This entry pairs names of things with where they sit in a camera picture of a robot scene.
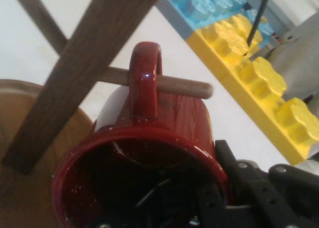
gray fabric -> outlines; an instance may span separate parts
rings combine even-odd
[[[288,32],[267,57],[288,86],[283,98],[305,99],[319,89],[319,12]]]

mug rim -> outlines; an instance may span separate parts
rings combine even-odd
[[[66,178],[68,168],[84,154],[99,148],[102,144],[119,140],[119,139],[150,139],[171,144],[179,149],[185,150],[190,156],[200,161],[205,170],[212,175],[214,181],[223,193],[225,201],[230,198],[230,189],[228,186],[228,178],[217,160],[194,145],[192,140],[183,136],[176,135],[170,130],[160,127],[153,127],[149,124],[139,124],[131,126],[111,127],[104,126],[98,131],[87,137],[74,148],[66,152],[62,160],[59,162],[53,175],[51,185],[52,205],[62,227],[74,228],[75,226],[68,220],[65,215],[65,209],[61,204],[62,186]]]

dark wooden beam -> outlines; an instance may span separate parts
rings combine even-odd
[[[2,163],[29,173],[156,0],[92,0]]]

red mug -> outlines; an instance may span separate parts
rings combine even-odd
[[[227,196],[205,104],[158,92],[161,74],[160,46],[139,43],[130,62],[130,86],[112,93],[94,133],[68,151],[56,169],[52,202],[62,227],[94,227],[101,218],[132,211],[171,177],[187,186],[213,181]]]

wooden stand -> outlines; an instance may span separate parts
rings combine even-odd
[[[28,174],[97,81],[129,84],[128,71],[108,66],[157,0],[92,0],[68,42],[40,0],[19,1],[61,55],[2,160]],[[158,90],[212,94],[207,83],[165,76]]]

